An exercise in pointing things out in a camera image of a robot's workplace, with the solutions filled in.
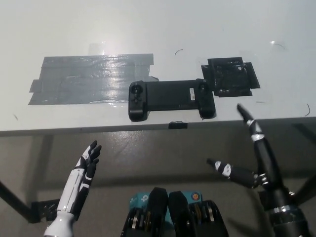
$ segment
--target gray floor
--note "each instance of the gray floor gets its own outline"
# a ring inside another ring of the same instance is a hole
[[[275,150],[286,185],[297,190],[316,173],[316,146],[290,125],[263,126]],[[0,180],[23,201],[59,198],[70,170],[94,139],[103,146],[93,187],[76,237],[119,236],[129,198],[153,187],[202,191],[214,200],[230,236],[270,236],[255,191],[223,181],[205,164],[208,157],[255,170],[245,127],[208,130],[137,131],[45,137],[0,138]],[[316,198],[302,206],[312,229]],[[42,236],[46,223],[28,224],[0,200],[0,236]]]

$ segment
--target duct tape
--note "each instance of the duct tape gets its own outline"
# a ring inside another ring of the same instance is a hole
[[[122,103],[129,85],[150,77],[152,54],[45,57],[29,105]]]

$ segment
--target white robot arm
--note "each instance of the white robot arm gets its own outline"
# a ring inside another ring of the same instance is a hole
[[[101,146],[94,141],[79,158],[71,171],[61,195],[57,217],[46,229],[44,237],[73,237],[73,224],[78,220],[89,193]]]

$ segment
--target game controller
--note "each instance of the game controller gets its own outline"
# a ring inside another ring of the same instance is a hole
[[[128,115],[144,121],[149,111],[198,110],[202,119],[215,116],[213,92],[204,79],[135,81],[129,87]]]

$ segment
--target black tape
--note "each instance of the black tape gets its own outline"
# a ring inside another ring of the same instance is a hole
[[[182,121],[170,122],[168,128],[169,129],[187,129],[188,123],[182,122]]]
[[[250,89],[260,88],[252,64],[244,63],[241,57],[208,59],[202,72],[215,96],[251,96]]]

